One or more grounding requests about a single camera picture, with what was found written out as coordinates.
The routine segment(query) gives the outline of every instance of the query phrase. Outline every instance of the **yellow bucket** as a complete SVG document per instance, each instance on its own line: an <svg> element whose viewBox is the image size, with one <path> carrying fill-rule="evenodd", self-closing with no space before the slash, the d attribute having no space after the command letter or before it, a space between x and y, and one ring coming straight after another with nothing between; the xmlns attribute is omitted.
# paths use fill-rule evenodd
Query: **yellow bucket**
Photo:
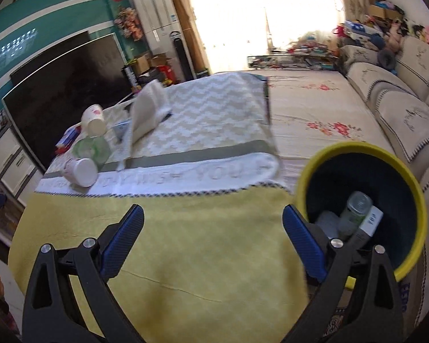
<svg viewBox="0 0 429 343"><path fill-rule="evenodd" d="M368 143L342 142L314 155L298 181L295 205L314 222L323 210L340 215L353 191L369 195L383 219L367 246L383 245L397 281L414 267L427 234L424 195L410 170L396 156ZM348 277L346 287L353 289Z"/></svg>

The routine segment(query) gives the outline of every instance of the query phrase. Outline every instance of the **white towel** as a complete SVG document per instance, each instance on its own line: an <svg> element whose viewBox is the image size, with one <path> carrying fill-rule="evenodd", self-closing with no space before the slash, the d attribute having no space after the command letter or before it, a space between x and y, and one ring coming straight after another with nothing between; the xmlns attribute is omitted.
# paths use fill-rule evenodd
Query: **white towel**
<svg viewBox="0 0 429 343"><path fill-rule="evenodd" d="M164 87L157 80L146 84L138 93L130 110L132 143L155 129L172 108Z"/></svg>

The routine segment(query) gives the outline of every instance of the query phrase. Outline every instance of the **white cup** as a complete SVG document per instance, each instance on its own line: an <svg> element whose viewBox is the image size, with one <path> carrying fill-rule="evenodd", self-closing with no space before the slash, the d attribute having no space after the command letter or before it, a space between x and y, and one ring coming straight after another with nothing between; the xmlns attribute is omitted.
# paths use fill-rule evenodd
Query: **white cup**
<svg viewBox="0 0 429 343"><path fill-rule="evenodd" d="M63 166L62 175L70 183L90 187L97 180L97 165L91 159L69 159Z"/></svg>
<svg viewBox="0 0 429 343"><path fill-rule="evenodd" d="M99 137L106 133L103 109L98 104L91 105L83 112L81 127L90 137Z"/></svg>

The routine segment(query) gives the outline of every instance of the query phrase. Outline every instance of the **black tv screen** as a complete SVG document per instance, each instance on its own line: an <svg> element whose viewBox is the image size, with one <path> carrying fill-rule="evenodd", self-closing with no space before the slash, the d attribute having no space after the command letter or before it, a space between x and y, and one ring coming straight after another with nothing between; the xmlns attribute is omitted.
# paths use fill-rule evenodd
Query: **black tv screen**
<svg viewBox="0 0 429 343"><path fill-rule="evenodd" d="M110 34L50 61L3 97L11 122L44 170L56 143L87 107L111 107L130 93L123 58Z"/></svg>
<svg viewBox="0 0 429 343"><path fill-rule="evenodd" d="M11 82L16 86L27 76L34 73L38 68L43 67L46 63L89 41L90 37L88 31L81 32L73 37L63 40L38 54L35 58L32 58L26 64L23 64L10 74L9 77L11 78Z"/></svg>

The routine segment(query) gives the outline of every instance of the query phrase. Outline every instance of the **white cabinet drawer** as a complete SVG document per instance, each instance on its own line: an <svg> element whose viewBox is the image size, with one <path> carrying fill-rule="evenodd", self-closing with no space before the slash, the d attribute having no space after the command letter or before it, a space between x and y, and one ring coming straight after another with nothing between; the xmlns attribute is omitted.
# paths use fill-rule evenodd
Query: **white cabinet drawer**
<svg viewBox="0 0 429 343"><path fill-rule="evenodd" d="M9 128L0 138L0 173L18 149L19 143Z"/></svg>
<svg viewBox="0 0 429 343"><path fill-rule="evenodd" d="M24 151L21 151L3 174L2 182L13 195L19 191L24 180L31 174L35 165Z"/></svg>
<svg viewBox="0 0 429 343"><path fill-rule="evenodd" d="M35 191L42 177L43 177L43 174L40 173L39 170L37 170L33 174L33 176L30 178L30 181L25 185L25 187L22 189L21 193L17 198L21 204L23 204L24 206L27 206L27 202L29 200L31 193Z"/></svg>

